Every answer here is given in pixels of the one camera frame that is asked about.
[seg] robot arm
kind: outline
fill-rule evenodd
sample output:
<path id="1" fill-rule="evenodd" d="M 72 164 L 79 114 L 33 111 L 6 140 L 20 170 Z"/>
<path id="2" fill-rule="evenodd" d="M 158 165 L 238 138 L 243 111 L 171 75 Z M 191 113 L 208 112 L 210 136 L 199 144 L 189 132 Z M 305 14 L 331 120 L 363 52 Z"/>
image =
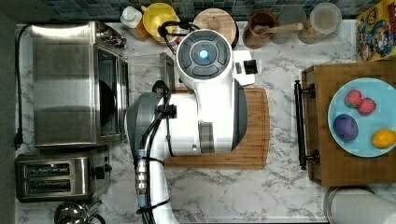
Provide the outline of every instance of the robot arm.
<path id="1" fill-rule="evenodd" d="M 232 151 L 248 126 L 245 92 L 233 78 L 232 49 L 222 35 L 187 35 L 177 51 L 177 71 L 193 94 L 170 95 L 160 83 L 163 94 L 142 94 L 125 114 L 139 212 L 147 224 L 178 223 L 163 172 L 166 158 Z"/>

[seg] tray handle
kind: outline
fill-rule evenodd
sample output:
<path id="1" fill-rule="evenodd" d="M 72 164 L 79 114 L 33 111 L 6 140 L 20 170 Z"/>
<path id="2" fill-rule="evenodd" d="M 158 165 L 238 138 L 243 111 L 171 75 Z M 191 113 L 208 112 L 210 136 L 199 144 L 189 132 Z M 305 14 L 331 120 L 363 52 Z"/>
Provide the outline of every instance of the tray handle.
<path id="1" fill-rule="evenodd" d="M 303 115 L 303 94 L 308 94 L 310 98 L 315 98 L 315 84 L 311 83 L 306 89 L 302 89 L 300 80 L 296 80 L 294 84 L 294 97 L 296 104 L 299 161 L 301 169 L 306 170 L 306 161 L 313 161 L 315 164 L 320 164 L 320 155 L 317 149 L 315 149 L 314 153 L 310 156 L 306 156 L 305 154 L 306 147 Z"/>

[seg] backsplash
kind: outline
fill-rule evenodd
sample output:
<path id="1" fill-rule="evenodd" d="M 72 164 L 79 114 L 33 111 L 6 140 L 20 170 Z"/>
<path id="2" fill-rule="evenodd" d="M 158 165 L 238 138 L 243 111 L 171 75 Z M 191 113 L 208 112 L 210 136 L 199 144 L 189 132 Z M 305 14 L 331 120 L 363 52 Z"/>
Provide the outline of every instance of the backsplash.
<path id="1" fill-rule="evenodd" d="M 41 0 L 69 21 L 119 21 L 124 8 L 140 8 L 151 3 L 165 2 L 173 6 L 182 20 L 192 21 L 201 11 L 218 7 L 229 12 L 236 21 L 247 21 L 251 12 L 269 10 L 275 15 L 285 5 L 302 7 L 309 13 L 324 2 L 336 4 L 344 19 L 352 19 L 380 0 Z"/>

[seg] kettle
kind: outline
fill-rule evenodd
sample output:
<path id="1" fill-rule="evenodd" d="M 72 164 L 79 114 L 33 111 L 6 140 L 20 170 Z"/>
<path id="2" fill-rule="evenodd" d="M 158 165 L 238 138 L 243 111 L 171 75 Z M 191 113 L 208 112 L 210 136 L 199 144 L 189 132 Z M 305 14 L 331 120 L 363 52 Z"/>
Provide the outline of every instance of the kettle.
<path id="1" fill-rule="evenodd" d="M 85 203 L 65 202 L 55 211 L 54 224 L 92 224 L 94 218 L 101 224 L 106 224 L 105 219 L 97 213 L 97 207 L 102 201 L 91 206 Z"/>

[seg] wooden spoon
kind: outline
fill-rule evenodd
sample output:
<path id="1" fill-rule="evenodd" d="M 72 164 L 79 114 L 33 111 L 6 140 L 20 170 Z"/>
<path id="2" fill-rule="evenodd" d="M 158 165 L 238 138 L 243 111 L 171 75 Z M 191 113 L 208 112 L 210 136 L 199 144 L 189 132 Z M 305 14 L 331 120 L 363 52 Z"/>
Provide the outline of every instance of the wooden spoon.
<path id="1" fill-rule="evenodd" d="M 277 26 L 277 27 L 273 27 L 273 28 L 270 28 L 267 25 L 264 25 L 264 26 L 257 25 L 253 28 L 253 31 L 258 35 L 266 35 L 266 34 L 272 34 L 272 33 L 301 31 L 303 29 L 303 27 L 304 27 L 304 25 L 300 22 L 288 24 L 288 25 Z"/>

